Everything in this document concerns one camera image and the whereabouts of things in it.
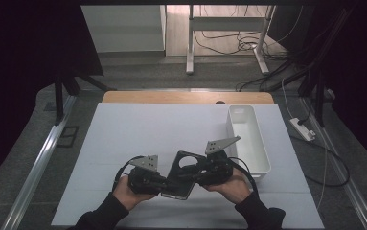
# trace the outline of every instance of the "wall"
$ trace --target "wall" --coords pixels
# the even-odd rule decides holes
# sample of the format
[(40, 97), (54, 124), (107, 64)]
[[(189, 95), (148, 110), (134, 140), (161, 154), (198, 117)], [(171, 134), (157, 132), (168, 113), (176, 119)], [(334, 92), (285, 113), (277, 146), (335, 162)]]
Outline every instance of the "wall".
[(83, 6), (98, 53), (165, 50), (165, 6)]

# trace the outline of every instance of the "black cable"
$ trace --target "black cable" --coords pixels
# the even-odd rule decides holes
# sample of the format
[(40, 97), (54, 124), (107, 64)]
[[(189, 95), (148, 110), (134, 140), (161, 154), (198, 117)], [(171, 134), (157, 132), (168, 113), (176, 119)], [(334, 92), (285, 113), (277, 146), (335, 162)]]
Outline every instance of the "black cable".
[[(281, 73), (282, 71), (284, 71), (285, 69), (288, 68), (288, 66), (290, 66), (290, 64), (292, 63), (291, 60), (287, 60), (285, 61), (284, 63), (282, 63), (277, 69), (275, 69), (274, 71), (270, 72), (266, 77), (263, 77), (263, 78), (259, 78), (259, 79), (256, 79), (256, 80), (251, 80), (249, 82), (240, 82), (236, 85), (236, 91), (237, 92), (241, 92), (243, 90), (243, 88), (249, 84), (252, 84), (254, 82), (257, 82), (257, 81), (262, 81), (260, 83), (260, 91), (261, 91), (261, 85), (266, 82), (268, 79), (272, 78), (273, 76)], [(242, 86), (239, 90), (237, 90), (238, 88), (238, 85), (242, 83)]]
[(314, 182), (314, 183), (317, 183), (317, 184), (319, 184), (319, 185), (324, 185), (325, 187), (329, 187), (329, 188), (336, 188), (336, 187), (342, 187), (342, 186), (344, 186), (344, 185), (346, 185), (346, 184), (348, 184), (348, 182), (350, 182), (350, 177), (351, 177), (351, 175), (350, 175), (350, 169), (348, 168), (348, 166), (347, 166), (347, 164), (344, 162), (344, 160), (340, 157), (340, 156), (338, 156), (337, 154), (335, 154), (335, 152), (333, 152), (333, 151), (331, 151), (331, 150), (329, 150), (329, 149), (327, 149), (327, 148), (324, 148), (324, 147), (322, 147), (322, 146), (320, 146), (320, 145), (317, 145), (317, 144), (315, 144), (315, 143), (312, 143), (312, 142), (306, 142), (305, 140), (302, 140), (302, 139), (300, 139), (300, 138), (298, 138), (298, 137), (295, 137), (295, 136), (292, 136), (292, 135), (289, 135), (290, 136), (290, 138), (293, 138), (293, 139), (295, 139), (295, 140), (298, 140), (298, 141), (301, 141), (301, 142), (304, 142), (304, 143), (307, 143), (307, 144), (309, 144), (309, 145), (311, 145), (311, 146), (314, 146), (314, 147), (318, 147), (318, 148), (321, 148), (321, 149), (324, 149), (324, 150), (326, 150), (326, 151), (328, 151), (336, 160), (338, 160), (341, 164), (342, 164), (342, 166), (344, 167), (344, 169), (345, 169), (345, 171), (347, 172), (347, 178), (345, 179), (345, 181), (343, 181), (343, 182), (341, 182), (341, 183), (339, 183), (339, 184), (324, 184), (323, 182), (321, 182), (321, 181), (318, 181), (318, 180), (316, 180), (316, 179), (314, 179), (314, 178), (312, 178), (312, 177), (310, 177), (310, 176), (308, 176), (308, 175), (305, 175), (305, 178), (306, 179), (308, 179), (308, 180), (311, 180), (312, 182)]
[[(246, 16), (246, 13), (247, 13), (247, 11), (248, 11), (248, 7), (249, 6), (246, 6), (246, 9), (245, 9), (245, 14), (244, 14), (244, 16)], [(238, 8), (238, 6), (236, 6), (236, 10), (234, 11), (234, 13), (233, 14), (231, 14), (231, 16), (232, 15), (234, 15), (235, 14), (235, 12), (237, 11), (237, 8)], [(206, 36), (205, 34), (204, 34), (204, 32), (203, 31), (201, 31), (201, 33), (202, 33), (202, 35), (205, 37), (205, 38), (210, 38), (210, 39), (214, 39), (214, 38), (222, 38), (222, 37), (229, 37), (229, 36), (236, 36), (237, 37), (237, 40), (239, 41), (239, 44), (238, 44), (238, 49), (237, 49), (237, 51), (234, 51), (234, 52), (230, 52), (230, 53), (224, 53), (224, 52), (221, 52), (221, 51), (218, 51), (218, 50), (216, 50), (216, 49), (213, 49), (213, 48), (211, 48), (211, 47), (208, 47), (208, 46), (205, 46), (205, 45), (202, 45), (202, 44), (200, 44), (199, 42), (198, 42), (198, 40), (197, 40), (197, 36), (196, 36), (196, 33), (194, 32), (194, 34), (195, 34), (195, 42), (197, 42), (197, 44), (200, 46), (200, 47), (203, 47), (203, 48), (205, 48), (205, 49), (208, 49), (208, 50), (211, 50), (211, 51), (214, 51), (214, 52), (216, 52), (216, 53), (218, 53), (218, 54), (221, 54), (221, 55), (234, 55), (234, 54), (236, 54), (236, 53), (238, 53), (238, 52), (240, 52), (240, 51), (249, 51), (249, 50), (253, 50), (253, 49), (255, 49), (255, 47), (253, 46), (254, 44), (257, 44), (257, 42), (254, 42), (254, 41), (252, 41), (252, 42), (244, 42), (243, 40), (244, 39), (246, 39), (246, 38), (255, 38), (255, 39), (258, 39), (257, 37), (253, 37), (253, 36), (246, 36), (246, 37), (243, 37), (243, 38), (241, 38), (241, 39), (239, 39), (239, 36), (240, 35), (252, 35), (252, 34), (256, 34), (256, 33), (254, 33), (254, 32), (251, 32), (251, 33), (243, 33), (243, 34), (241, 34), (240, 32), (238, 32), (237, 34), (228, 34), (228, 35), (220, 35), (220, 36)]]
[(261, 14), (261, 12), (260, 12), (260, 11), (259, 11), (259, 9), (258, 9), (258, 5), (256, 5), (255, 7), (257, 8), (257, 12), (258, 12), (258, 14), (260, 15), (260, 17), (262, 17), (262, 14)]
[(228, 159), (236, 159), (236, 160), (241, 161), (241, 162), (243, 163), (243, 165), (246, 167), (246, 170), (247, 170), (249, 173), (251, 173), (251, 171), (249, 171), (248, 166), (246, 165), (246, 163), (245, 163), (242, 159), (239, 159), (238, 157), (235, 157), (235, 156), (230, 156), (230, 157), (228, 157)]
[[(331, 27), (331, 25), (335, 22), (335, 19), (336, 17), (334, 16), (331, 20), (331, 22), (329, 23), (329, 25), (317, 36), (314, 38), (313, 42), (308, 46), (308, 47), (305, 47), (304, 49), (302, 49), (301, 51), (299, 52), (296, 52), (295, 56), (296, 57), (292, 57), (292, 58), (289, 58), (288, 60), (291, 60), (292, 62), (297, 62), (298, 61), (298, 57), (297, 56), (301, 56), (303, 55), (304, 52), (307, 52), (305, 55), (303, 55), (304, 58), (309, 58), (309, 55), (310, 53), (314, 50), (313, 47), (316, 45), (316, 43), (319, 43), (320, 39), (321, 39), (321, 36), (323, 36), (327, 31), (328, 29)], [(296, 74), (293, 74), (292, 76), (290, 76), (290, 78), (294, 77), (294, 76), (303, 76), (305, 75), (312, 67), (314, 66), (313, 62), (311, 64), (309, 64), (305, 69), (302, 69), (300, 70), (298, 73)], [(261, 84), (260, 84), (260, 91), (263, 91), (262, 90), (262, 85), (264, 83), (266, 83), (266, 81), (268, 79), (270, 79), (270, 75), (269, 75), (269, 78), (266, 78)]]
[[(308, 78), (308, 82), (307, 84), (309, 85), (310, 84), (310, 71), (308, 70), (308, 75), (307, 75), (307, 78)], [(297, 122), (297, 125), (301, 126), (304, 122), (306, 122), (309, 117), (310, 117), (310, 112), (311, 112), (311, 105), (309, 106), (309, 112), (308, 112), (308, 116), (304, 119), (301, 119)]]
[(117, 174), (115, 175), (115, 178), (114, 178), (114, 184), (112, 184), (112, 190), (111, 192), (113, 192), (115, 190), (115, 188), (117, 187), (117, 184), (118, 184), (118, 181), (120, 180), (121, 178), (121, 174), (124, 173), (124, 170), (126, 169), (126, 167), (129, 165), (129, 162), (131, 160), (135, 160), (135, 159), (139, 159), (139, 158), (142, 158), (144, 156), (135, 156), (135, 157), (132, 157), (130, 160), (128, 160), (117, 172)]
[(231, 14), (231, 16), (233, 16), (239, 10), (240, 10), (240, 7), (238, 5), (236, 5), (235, 6), (235, 10), (234, 10), (233, 14)]
[(258, 188), (257, 188), (257, 184), (254, 180), (254, 178), (252, 177), (250, 172), (247, 172), (243, 167), (241, 167), (239, 164), (235, 163), (233, 160), (228, 159), (228, 162), (230, 165), (232, 165), (234, 168), (236, 168), (237, 170), (239, 170), (241, 173), (243, 173), (246, 178), (248, 178), (249, 182), (251, 183), (252, 186), (252, 190), (254, 191), (255, 195), (257, 197), (259, 197), (259, 192), (258, 192)]
[(336, 21), (335, 19), (336, 19), (336, 15), (333, 16), (333, 18), (330, 20), (327, 27), (324, 28), (323, 31), (320, 34), (318, 34), (314, 38), (314, 40), (308, 46), (303, 48), (302, 50), (299, 50), (299, 51), (296, 51), (296, 52), (287, 52), (283, 56), (276, 56), (276, 55), (271, 55), (269, 53), (268, 46), (266, 46), (266, 49), (262, 49), (264, 57), (267, 58), (267, 59), (273, 59), (273, 60), (284, 60), (284, 59), (291, 58), (294, 61), (298, 61), (301, 58), (308, 58), (310, 56), (313, 56), (312, 53), (316, 51), (313, 48), (319, 43), (322, 36), (325, 35), (326, 32), (329, 30), (329, 28), (333, 25), (333, 23)]

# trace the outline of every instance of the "black sleeve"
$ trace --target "black sleeve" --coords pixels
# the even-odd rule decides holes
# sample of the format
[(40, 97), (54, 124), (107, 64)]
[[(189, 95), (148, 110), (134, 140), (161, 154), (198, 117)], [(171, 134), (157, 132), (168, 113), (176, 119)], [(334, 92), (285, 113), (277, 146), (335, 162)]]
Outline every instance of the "black sleeve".
[(83, 214), (76, 226), (68, 230), (113, 230), (128, 214), (126, 207), (109, 193), (97, 210)]
[(237, 204), (235, 209), (245, 218), (249, 230), (282, 229), (282, 221), (286, 214), (282, 209), (267, 209), (254, 193)]

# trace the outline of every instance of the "white table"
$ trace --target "white table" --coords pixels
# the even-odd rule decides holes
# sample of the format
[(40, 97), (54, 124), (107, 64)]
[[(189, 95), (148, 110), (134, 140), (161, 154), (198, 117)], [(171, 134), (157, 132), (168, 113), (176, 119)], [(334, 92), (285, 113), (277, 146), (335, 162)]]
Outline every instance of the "white table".
[[(133, 156), (159, 155), (158, 169), (166, 176), (179, 150), (203, 154), (207, 141), (227, 137), (228, 106), (100, 103), (53, 225), (74, 225), (83, 213), (96, 209), (111, 190), (116, 172)], [(261, 200), (287, 212), (284, 228), (324, 228), (278, 106), (254, 108), (272, 166), (257, 184)], [(139, 204), (118, 226), (245, 228), (233, 206), (220, 194), (195, 186), (186, 201), (158, 196)]]

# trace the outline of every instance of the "metal table leg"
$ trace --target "metal table leg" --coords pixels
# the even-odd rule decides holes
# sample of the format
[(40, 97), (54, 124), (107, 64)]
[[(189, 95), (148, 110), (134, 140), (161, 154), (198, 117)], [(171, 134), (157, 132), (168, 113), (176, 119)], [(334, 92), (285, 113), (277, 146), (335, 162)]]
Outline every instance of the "metal table leg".
[(264, 62), (264, 56), (262, 54), (262, 48), (264, 46), (264, 38), (267, 34), (267, 29), (269, 28), (270, 21), (272, 19), (272, 13), (274, 10), (274, 6), (269, 6), (269, 12), (267, 13), (266, 17), (264, 18), (264, 25), (261, 30), (260, 38), (258, 41), (258, 45), (254, 49), (255, 57), (257, 58), (258, 64), (261, 68), (261, 72), (263, 75), (269, 74), (269, 69), (266, 66), (266, 62)]
[(186, 55), (186, 74), (192, 75), (194, 71), (194, 61), (195, 61), (195, 47), (193, 44), (193, 5), (190, 5), (190, 15), (189, 15), (189, 44), (187, 47)]

